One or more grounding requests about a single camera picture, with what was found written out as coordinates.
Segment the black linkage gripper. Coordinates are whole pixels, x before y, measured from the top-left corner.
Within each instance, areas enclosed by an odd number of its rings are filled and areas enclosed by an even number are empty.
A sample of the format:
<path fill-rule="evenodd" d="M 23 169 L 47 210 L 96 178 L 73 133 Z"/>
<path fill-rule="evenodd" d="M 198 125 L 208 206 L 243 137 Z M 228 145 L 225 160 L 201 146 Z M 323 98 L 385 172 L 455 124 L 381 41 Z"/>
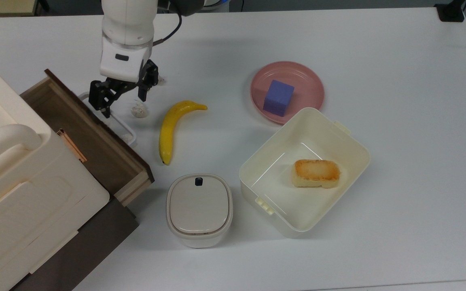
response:
<path fill-rule="evenodd" d="M 138 98 L 146 101 L 148 91 L 159 82 L 159 68 L 148 60 L 140 70 L 140 79 L 137 82 L 122 81 L 108 77 L 101 82 L 94 80 L 89 86 L 89 102 L 96 102 L 96 109 L 105 118 L 110 118 L 110 105 L 117 101 L 122 94 L 138 89 Z"/>

